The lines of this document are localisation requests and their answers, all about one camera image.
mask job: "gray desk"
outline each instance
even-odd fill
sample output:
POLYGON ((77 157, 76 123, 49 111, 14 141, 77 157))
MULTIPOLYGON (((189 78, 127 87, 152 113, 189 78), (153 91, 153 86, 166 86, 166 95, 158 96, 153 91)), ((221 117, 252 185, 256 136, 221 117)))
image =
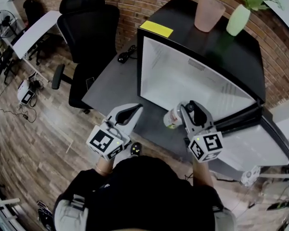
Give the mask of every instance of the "gray desk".
MULTIPOLYGON (((136 44, 136 38, 131 40, 123 48, 123 51, 126 51, 132 44, 136 44)), ((116 106, 127 103, 141 103, 144 106, 144 111, 134 132, 171 151, 181 160, 191 161, 191 154, 187 152, 184 143, 185 129, 180 127, 172 130, 165 127, 163 116, 167 111, 137 96, 136 75, 137 60, 129 59, 125 64, 121 64, 115 57, 93 83, 82 100, 105 116, 116 106)), ((209 165, 211 170, 234 179, 239 179, 242 175, 242 172, 234 170, 219 159, 211 161, 209 165)))

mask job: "brick wall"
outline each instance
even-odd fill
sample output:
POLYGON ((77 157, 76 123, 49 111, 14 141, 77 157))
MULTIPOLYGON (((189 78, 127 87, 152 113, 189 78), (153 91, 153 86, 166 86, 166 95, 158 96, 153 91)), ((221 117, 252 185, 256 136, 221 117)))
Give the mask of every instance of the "brick wall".
MULTIPOLYGON (((25 0, 13 0, 24 20, 25 0)), ((58 10, 61 0, 39 0, 46 11, 58 10)), ((169 0, 106 0, 120 9, 120 20, 116 38, 120 49, 150 15, 169 0)), ((225 16, 229 18, 241 0, 220 0, 226 6, 225 16)), ((245 30, 260 44, 266 84, 266 106, 274 107, 289 99, 289 29, 272 11, 253 12, 245 30)))

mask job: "bottle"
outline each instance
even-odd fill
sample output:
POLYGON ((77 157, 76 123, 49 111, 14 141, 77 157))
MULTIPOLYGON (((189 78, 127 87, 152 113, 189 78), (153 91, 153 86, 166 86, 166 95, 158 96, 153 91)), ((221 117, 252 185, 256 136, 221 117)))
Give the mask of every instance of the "bottle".
POLYGON ((169 110, 163 118, 164 124, 170 129, 176 129, 178 126, 182 125, 182 117, 180 107, 181 105, 186 105, 187 102, 180 102, 175 108, 169 110))

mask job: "black and white marker cube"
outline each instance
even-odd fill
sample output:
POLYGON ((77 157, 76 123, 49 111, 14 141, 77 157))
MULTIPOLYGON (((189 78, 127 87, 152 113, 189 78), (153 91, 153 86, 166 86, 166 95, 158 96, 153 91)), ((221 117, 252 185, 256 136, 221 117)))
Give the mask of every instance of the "black and white marker cube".
POLYGON ((198 162, 207 162, 218 158, 223 149, 221 132, 213 132, 193 137, 188 148, 198 162))
POLYGON ((95 126, 87 139, 87 145, 106 160, 115 157, 123 150, 123 140, 112 135, 100 126, 95 126))

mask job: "open cabinet door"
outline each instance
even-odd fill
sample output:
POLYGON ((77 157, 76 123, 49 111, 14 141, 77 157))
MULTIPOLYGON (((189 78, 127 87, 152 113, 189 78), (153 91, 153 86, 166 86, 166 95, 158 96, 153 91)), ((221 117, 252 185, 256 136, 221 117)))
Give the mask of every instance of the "open cabinet door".
POLYGON ((263 107, 233 115, 216 124, 224 150, 219 159, 240 171, 254 166, 289 164, 289 142, 263 107))

